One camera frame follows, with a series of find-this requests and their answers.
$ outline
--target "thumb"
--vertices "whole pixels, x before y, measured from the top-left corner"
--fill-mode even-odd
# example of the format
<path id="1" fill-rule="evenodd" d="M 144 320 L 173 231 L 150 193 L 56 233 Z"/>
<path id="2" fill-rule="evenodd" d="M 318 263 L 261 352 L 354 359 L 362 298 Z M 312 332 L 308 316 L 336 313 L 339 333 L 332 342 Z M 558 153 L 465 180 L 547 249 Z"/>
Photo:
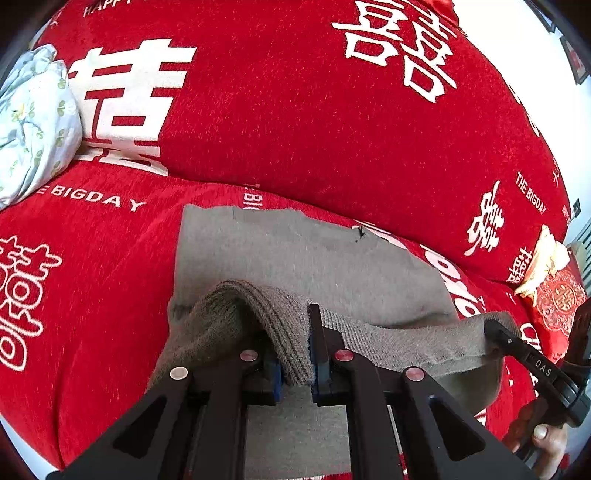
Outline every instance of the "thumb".
<path id="1" fill-rule="evenodd" d="M 541 480 L 550 479 L 558 470 L 566 450 L 566 429 L 542 423 L 534 429 L 531 440 L 536 447 L 542 450 L 540 458 L 532 470 Z"/>

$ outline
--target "white wall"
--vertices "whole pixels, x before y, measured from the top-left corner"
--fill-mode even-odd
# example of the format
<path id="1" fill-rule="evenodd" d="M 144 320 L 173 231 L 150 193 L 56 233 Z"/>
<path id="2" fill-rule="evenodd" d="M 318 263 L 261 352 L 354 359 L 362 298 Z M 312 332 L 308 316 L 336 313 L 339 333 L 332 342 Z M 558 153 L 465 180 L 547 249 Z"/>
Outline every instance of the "white wall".
<path id="1" fill-rule="evenodd" d="M 560 43 L 523 0 L 454 0 L 469 40 L 501 72 L 544 135 L 560 167 L 571 207 L 571 241 L 591 218 L 591 79 L 574 82 Z"/>

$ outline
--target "human hand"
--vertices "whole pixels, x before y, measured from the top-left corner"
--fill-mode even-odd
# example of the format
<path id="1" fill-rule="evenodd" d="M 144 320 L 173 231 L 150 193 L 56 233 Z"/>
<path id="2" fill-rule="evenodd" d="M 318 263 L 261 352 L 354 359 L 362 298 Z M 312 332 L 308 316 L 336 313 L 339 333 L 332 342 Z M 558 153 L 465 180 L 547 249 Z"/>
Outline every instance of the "human hand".
<path id="1" fill-rule="evenodd" d="M 534 401 L 528 403 L 519 411 L 517 419 L 511 423 L 509 432 L 503 438 L 503 443 L 513 453 L 521 446 L 520 441 L 526 433 L 526 428 L 534 412 Z M 532 470 L 540 480 L 550 480 L 558 470 L 566 450 L 566 428 L 564 425 L 553 427 L 547 424 L 539 424 L 535 427 L 531 440 L 536 447 L 542 450 L 540 458 L 538 458 Z"/>

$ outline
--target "red patterned fabric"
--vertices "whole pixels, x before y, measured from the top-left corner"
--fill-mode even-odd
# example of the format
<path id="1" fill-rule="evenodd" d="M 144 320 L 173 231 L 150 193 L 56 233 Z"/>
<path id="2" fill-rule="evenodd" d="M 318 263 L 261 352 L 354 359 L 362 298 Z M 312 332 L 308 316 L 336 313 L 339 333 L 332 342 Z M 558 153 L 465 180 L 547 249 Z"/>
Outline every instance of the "red patterned fabric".
<path id="1" fill-rule="evenodd" d="M 142 396 L 168 334 L 187 203 L 295 208 L 338 225 L 364 225 L 438 268 L 460 318 L 509 310 L 520 325 L 528 322 L 509 287 L 467 275 L 371 225 L 250 187 L 74 162 L 0 215 L 0 263 L 15 286 L 4 291 L 0 309 L 0 413 L 53 465 L 69 464 Z M 499 437 L 532 396 L 529 375 L 507 365 L 499 399 L 479 415 Z"/>
<path id="2" fill-rule="evenodd" d="M 569 349 L 570 330 L 577 308 L 587 299 L 579 268 L 571 258 L 566 268 L 549 275 L 536 289 L 535 306 L 526 299 L 530 316 L 540 333 L 544 355 L 554 363 Z"/>
<path id="3" fill-rule="evenodd" d="M 79 158 L 258 184 L 519 283 L 541 225 L 564 238 L 560 170 L 453 4 L 426 4 L 71 0 L 40 42 L 69 68 Z"/>

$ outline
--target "gray cloth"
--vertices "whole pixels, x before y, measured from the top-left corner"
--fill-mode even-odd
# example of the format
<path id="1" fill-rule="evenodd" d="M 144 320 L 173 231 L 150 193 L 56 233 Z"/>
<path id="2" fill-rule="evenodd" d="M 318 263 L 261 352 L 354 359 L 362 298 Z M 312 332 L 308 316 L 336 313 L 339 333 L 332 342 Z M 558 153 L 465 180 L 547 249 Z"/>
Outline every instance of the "gray cloth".
<path id="1" fill-rule="evenodd" d="M 323 324 L 341 331 L 348 348 L 385 368 L 419 365 L 473 413 L 480 411 L 496 397 L 501 376 L 483 322 L 495 316 L 515 330 L 511 318 L 486 314 L 460 323 L 435 269 L 362 233 L 292 210 L 187 206 L 169 305 L 170 337 L 151 384 L 172 367 L 218 359 L 261 327 L 288 382 L 310 383 L 307 305 L 315 301 Z M 286 388 L 280 407 L 250 409 L 247 478 L 350 468 L 344 408 L 318 408 L 309 394 L 305 401 L 302 388 L 309 391 Z"/>

